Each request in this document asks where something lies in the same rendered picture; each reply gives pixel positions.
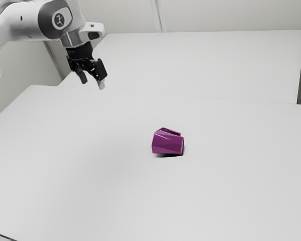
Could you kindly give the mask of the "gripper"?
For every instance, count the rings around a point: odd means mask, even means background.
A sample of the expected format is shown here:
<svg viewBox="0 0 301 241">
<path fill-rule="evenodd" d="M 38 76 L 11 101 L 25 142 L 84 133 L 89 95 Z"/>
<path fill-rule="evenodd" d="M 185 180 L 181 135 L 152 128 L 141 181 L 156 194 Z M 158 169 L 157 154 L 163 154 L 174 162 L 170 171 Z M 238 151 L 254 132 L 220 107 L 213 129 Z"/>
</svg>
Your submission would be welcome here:
<svg viewBox="0 0 301 241">
<path fill-rule="evenodd" d="M 93 47 L 91 42 L 86 42 L 76 48 L 66 48 L 67 61 L 71 71 L 78 74 L 82 84 L 87 83 L 87 77 L 83 71 L 87 71 L 95 78 L 100 90 L 105 88 L 105 78 L 108 76 L 103 61 L 98 58 L 93 60 Z"/>
</svg>

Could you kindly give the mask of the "purple faceted mug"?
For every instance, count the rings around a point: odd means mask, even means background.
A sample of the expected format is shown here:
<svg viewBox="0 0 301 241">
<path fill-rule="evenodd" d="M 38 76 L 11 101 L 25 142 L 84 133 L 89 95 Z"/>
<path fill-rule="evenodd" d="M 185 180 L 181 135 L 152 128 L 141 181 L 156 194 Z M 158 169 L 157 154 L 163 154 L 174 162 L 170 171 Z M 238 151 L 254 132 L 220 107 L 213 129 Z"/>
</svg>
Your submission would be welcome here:
<svg viewBox="0 0 301 241">
<path fill-rule="evenodd" d="M 153 154 L 182 155 L 184 137 L 179 132 L 160 128 L 153 135 L 151 148 Z"/>
</svg>

